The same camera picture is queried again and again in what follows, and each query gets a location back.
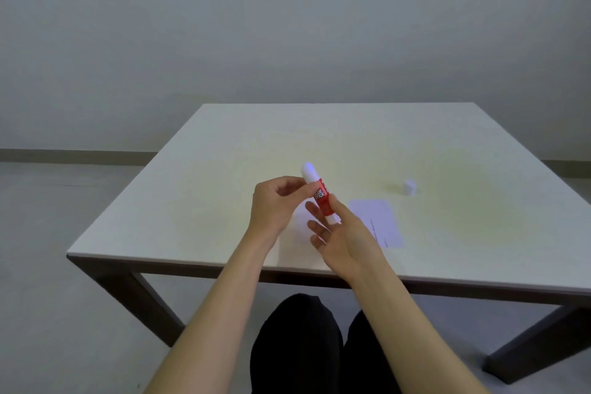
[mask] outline gray wall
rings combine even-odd
[[[156,151],[205,101],[475,101],[591,159],[591,0],[0,0],[0,147]]]

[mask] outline tabletop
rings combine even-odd
[[[68,254],[224,265],[256,183],[307,161],[345,203],[388,201],[401,276],[591,289],[591,205],[472,103],[203,105]],[[309,236],[265,267],[330,273]]]

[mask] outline forearm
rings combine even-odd
[[[404,393],[488,392],[439,336],[386,261],[352,285]]]
[[[267,254],[247,233],[158,369],[147,394],[227,392]]]

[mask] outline person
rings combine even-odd
[[[246,233],[146,394],[226,393],[256,283],[277,236],[319,182],[283,176],[256,185]],[[333,194],[341,223],[306,209],[310,239],[329,268],[353,289],[361,312],[348,340],[317,297],[294,295],[263,324],[251,351],[253,394],[488,392],[438,335],[364,224]]]

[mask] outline glue stick label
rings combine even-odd
[[[316,200],[316,204],[318,204],[318,208],[320,209],[322,214],[325,217],[328,217],[329,215],[334,214],[333,210],[330,208],[329,191],[326,189],[326,186],[324,185],[324,182],[322,182],[321,178],[319,179],[319,181],[320,188],[314,194],[314,199]]]

